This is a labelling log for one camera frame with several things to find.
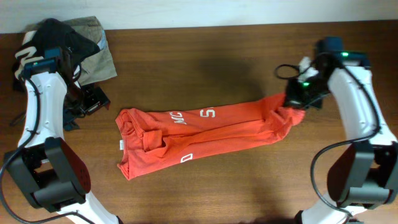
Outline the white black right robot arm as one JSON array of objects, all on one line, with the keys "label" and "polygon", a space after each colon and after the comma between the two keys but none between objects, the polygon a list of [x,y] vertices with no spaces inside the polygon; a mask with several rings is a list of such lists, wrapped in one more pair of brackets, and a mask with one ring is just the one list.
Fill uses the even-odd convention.
[{"label": "white black right robot arm", "polygon": [[[389,129],[374,94],[365,54],[322,52],[304,57],[288,78],[285,105],[318,108],[331,94],[338,105],[346,140],[329,145],[312,159],[310,178],[318,196],[312,207],[296,214],[296,223],[356,223],[355,215],[392,203],[397,197],[397,138]],[[346,147],[327,174],[327,192],[315,180],[317,160]]]}]

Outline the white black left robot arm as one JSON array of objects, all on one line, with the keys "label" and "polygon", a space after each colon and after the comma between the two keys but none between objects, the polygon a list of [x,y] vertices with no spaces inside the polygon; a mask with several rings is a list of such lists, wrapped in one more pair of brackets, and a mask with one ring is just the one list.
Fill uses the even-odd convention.
[{"label": "white black left robot arm", "polygon": [[73,82],[70,54],[60,47],[46,50],[43,59],[24,65],[19,80],[27,92],[25,125],[1,173],[9,173],[32,207],[53,214],[41,223],[63,217],[73,223],[120,223],[94,196],[85,163],[64,140],[64,103],[83,98]]}]

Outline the red orange t-shirt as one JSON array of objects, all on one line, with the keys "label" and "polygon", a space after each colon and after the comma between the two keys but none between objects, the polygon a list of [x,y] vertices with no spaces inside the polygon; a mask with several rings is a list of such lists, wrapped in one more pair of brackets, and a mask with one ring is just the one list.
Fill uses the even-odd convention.
[{"label": "red orange t-shirt", "polygon": [[277,143],[305,117],[283,93],[258,101],[188,111],[123,109],[116,118],[128,180],[190,160]]}]

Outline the khaki folded garment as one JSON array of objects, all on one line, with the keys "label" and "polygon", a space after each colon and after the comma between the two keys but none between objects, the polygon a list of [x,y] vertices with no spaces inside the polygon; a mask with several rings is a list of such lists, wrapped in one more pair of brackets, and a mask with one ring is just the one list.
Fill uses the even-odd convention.
[{"label": "khaki folded garment", "polygon": [[95,16],[81,17],[64,21],[82,36],[95,42],[100,51],[82,61],[80,85],[88,85],[117,76],[113,58],[109,50],[106,34]]}]

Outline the black white striped garment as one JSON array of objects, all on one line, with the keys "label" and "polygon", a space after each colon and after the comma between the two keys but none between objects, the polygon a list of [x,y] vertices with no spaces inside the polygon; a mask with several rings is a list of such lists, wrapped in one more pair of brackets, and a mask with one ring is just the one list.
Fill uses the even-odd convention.
[{"label": "black white striped garment", "polygon": [[16,50],[12,71],[19,77],[24,65],[44,58],[46,50],[60,47],[70,54],[71,66],[76,70],[84,59],[97,54],[100,47],[79,34],[72,26],[56,19],[47,19],[37,30],[27,32],[23,44]]}]

